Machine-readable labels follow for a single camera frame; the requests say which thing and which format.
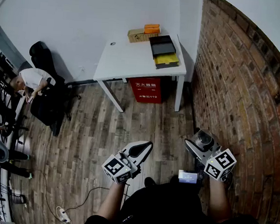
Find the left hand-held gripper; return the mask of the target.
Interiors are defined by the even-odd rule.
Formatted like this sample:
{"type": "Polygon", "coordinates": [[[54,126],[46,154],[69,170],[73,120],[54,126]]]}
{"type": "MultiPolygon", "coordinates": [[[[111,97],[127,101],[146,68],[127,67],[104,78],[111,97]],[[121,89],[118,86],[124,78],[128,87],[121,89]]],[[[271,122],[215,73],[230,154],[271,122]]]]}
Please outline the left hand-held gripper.
{"type": "Polygon", "coordinates": [[[116,184],[134,179],[141,173],[140,164],[146,160],[152,151],[151,141],[135,141],[110,157],[103,163],[102,169],[116,184]]]}

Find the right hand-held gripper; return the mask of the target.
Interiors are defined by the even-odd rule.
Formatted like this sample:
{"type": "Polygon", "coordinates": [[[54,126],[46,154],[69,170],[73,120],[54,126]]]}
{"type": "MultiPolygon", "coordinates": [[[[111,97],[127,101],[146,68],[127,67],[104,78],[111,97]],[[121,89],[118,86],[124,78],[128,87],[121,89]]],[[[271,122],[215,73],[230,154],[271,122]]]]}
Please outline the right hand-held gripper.
{"type": "Polygon", "coordinates": [[[192,140],[185,140],[185,148],[200,163],[205,164],[204,172],[215,180],[219,180],[229,174],[236,165],[236,158],[227,148],[221,151],[221,145],[217,136],[213,136],[211,152],[214,155],[208,159],[208,152],[197,146],[192,140]]]}

